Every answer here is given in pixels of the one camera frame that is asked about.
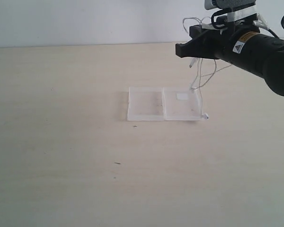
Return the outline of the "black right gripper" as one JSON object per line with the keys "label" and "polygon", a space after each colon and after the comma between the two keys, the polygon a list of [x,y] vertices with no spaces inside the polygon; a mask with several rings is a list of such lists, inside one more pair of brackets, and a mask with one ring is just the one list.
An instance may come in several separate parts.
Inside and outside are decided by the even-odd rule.
{"label": "black right gripper", "polygon": [[240,61],[241,54],[233,51],[240,32],[241,25],[231,26],[225,31],[203,29],[200,25],[190,26],[191,40],[185,44],[175,44],[175,54],[180,58]]}

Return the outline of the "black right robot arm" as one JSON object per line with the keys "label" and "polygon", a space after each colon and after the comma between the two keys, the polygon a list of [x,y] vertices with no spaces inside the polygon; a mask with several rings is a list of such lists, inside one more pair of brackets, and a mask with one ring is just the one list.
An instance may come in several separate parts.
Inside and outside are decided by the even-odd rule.
{"label": "black right robot arm", "polygon": [[274,93],[284,96],[283,39],[261,34],[251,25],[222,32],[195,25],[189,32],[189,42],[175,45],[176,56],[223,60],[262,78]]}

